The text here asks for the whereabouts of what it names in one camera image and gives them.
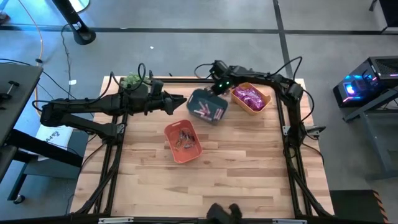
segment wooden tabletop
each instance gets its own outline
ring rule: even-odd
[[[101,92],[107,82],[106,77]],[[188,98],[193,90],[205,86],[209,84],[165,83],[164,90]],[[272,103],[264,112],[250,116],[237,104],[230,103],[217,126],[189,115],[185,104],[172,116],[164,111],[130,116],[112,216],[205,217],[216,202],[224,207],[238,204],[245,218],[293,218],[274,91],[267,86],[256,87],[272,96]],[[118,86],[112,82],[108,93],[117,90]],[[301,109],[302,117],[310,111],[307,95],[303,96]],[[109,123],[111,119],[96,113],[94,121]],[[203,153],[194,161],[177,164],[164,128],[182,119],[192,122]],[[312,117],[305,124],[312,124]],[[316,141],[307,138],[305,143],[318,149]],[[99,138],[92,140],[85,157],[100,145]],[[309,189],[326,211],[333,213],[321,157],[305,146],[301,151]],[[102,149],[93,156],[80,174],[71,212],[78,210],[97,187],[104,152]],[[298,194],[304,212],[300,190]],[[107,194],[104,196],[102,209]]]

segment wheel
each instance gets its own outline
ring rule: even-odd
[[[22,203],[23,201],[25,200],[25,196],[23,196],[23,195],[18,195],[18,197],[15,199],[15,201],[13,201],[14,202],[14,204],[19,204],[19,203]]]

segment concrete floor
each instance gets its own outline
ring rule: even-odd
[[[43,27],[62,26],[63,17],[50,0],[22,0]],[[279,0],[282,22],[290,30],[381,30],[365,0]],[[32,24],[16,0],[4,10],[8,25]],[[91,0],[80,14],[91,27],[123,28],[214,28],[277,30],[273,0]],[[59,32],[42,32],[44,70],[65,88],[68,83],[66,56]],[[361,124],[342,121],[331,89],[369,56],[398,55],[397,35],[286,35],[290,58],[302,55],[297,76],[304,78],[315,100],[315,123],[327,129],[320,138],[330,190],[373,189],[384,202],[390,222],[398,222],[398,179],[367,181],[378,163],[364,137]],[[268,72],[284,64],[279,34],[222,33],[128,33],[97,32],[96,40],[77,45],[65,33],[72,60],[75,97],[97,97],[104,76],[113,71],[127,75],[144,62],[156,75],[191,75],[193,69],[214,59]],[[34,63],[40,51],[35,31],[0,30],[0,58]],[[66,94],[45,76],[40,83],[54,96]],[[39,98],[50,97],[39,89]],[[39,118],[31,106],[24,110],[17,128],[35,135]],[[21,165],[13,162],[0,185],[0,219],[42,217],[65,213],[67,198],[76,180],[28,177],[20,205],[5,201]]]

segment orange plastic bin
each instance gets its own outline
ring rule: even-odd
[[[231,98],[232,100],[237,103],[239,106],[241,106],[246,112],[248,112],[248,114],[254,116],[257,114],[260,114],[261,112],[264,111],[264,109],[267,107],[267,105],[271,102],[271,96],[266,96],[265,94],[261,93],[256,87],[254,87],[254,85],[250,84],[250,83],[242,83],[239,85],[239,87],[241,87],[242,89],[246,90],[248,88],[254,88],[254,90],[256,92],[258,92],[262,98],[262,100],[264,100],[265,102],[265,106],[260,110],[260,111],[254,111],[252,110],[248,105],[246,105],[243,101],[241,101],[236,95],[235,95],[235,90],[232,91],[231,94]]]
[[[177,142],[180,139],[180,130],[189,131],[189,133],[195,138],[195,143],[192,147],[185,149],[185,140],[179,146],[177,146]],[[173,124],[169,124],[164,129],[164,134],[166,135],[166,138],[170,144],[174,161],[176,163],[188,162],[200,156],[202,148],[191,121],[185,119],[177,121]]]

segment metal bracket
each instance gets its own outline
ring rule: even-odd
[[[306,220],[273,219],[273,224],[307,224]]]
[[[133,223],[134,217],[100,218],[98,224]]]
[[[290,126],[283,126],[283,131],[284,131],[284,136],[287,136],[287,132],[290,129]],[[312,130],[312,129],[316,129],[318,128],[318,126],[306,126],[305,129],[307,130],[307,134],[311,137],[317,138],[319,137],[320,131],[319,130],[315,130],[315,131],[308,131],[308,130]]]
[[[118,134],[122,134],[122,133],[124,133],[124,128],[125,128],[126,126],[124,125],[124,124],[119,124],[119,125],[117,125],[116,126],[116,133],[118,133]]]

